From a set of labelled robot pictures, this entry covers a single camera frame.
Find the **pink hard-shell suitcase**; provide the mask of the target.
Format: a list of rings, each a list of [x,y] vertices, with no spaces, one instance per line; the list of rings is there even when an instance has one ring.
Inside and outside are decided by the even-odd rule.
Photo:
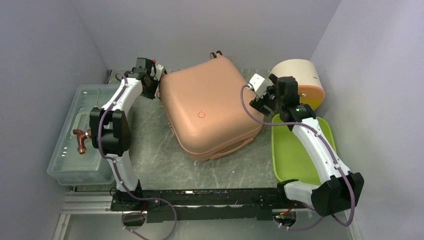
[[[168,125],[194,161],[215,160],[251,143],[262,125],[251,119],[242,103],[255,98],[242,86],[246,80],[221,51],[210,60],[168,73],[159,83],[159,97]]]

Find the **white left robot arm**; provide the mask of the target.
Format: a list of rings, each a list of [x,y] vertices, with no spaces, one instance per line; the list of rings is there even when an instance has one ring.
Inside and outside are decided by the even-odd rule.
[[[94,107],[89,114],[92,145],[112,169],[115,197],[131,210],[143,205],[144,196],[129,156],[132,134],[127,114],[139,96],[156,97],[164,71],[165,67],[153,59],[137,58],[130,71],[116,74],[120,85],[111,99],[102,107]]]

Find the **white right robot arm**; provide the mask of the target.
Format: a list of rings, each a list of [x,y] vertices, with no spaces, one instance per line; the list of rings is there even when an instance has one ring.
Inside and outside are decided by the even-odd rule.
[[[319,185],[290,179],[282,183],[282,190],[275,194],[276,203],[289,207],[294,201],[301,202],[322,217],[349,210],[353,215],[359,201],[364,178],[359,172],[352,172],[339,158],[330,145],[314,110],[307,103],[300,102],[298,83],[293,76],[264,78],[254,74],[244,86],[256,97],[249,105],[265,116],[277,112],[281,126],[288,127],[303,148],[319,177]]]

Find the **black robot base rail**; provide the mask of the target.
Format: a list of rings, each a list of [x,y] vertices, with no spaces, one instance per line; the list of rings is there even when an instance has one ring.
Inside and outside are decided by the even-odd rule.
[[[148,223],[189,220],[272,220],[283,213],[294,216],[305,207],[283,196],[278,187],[228,189],[143,190],[142,201],[120,201],[112,196],[112,212],[142,212]]]

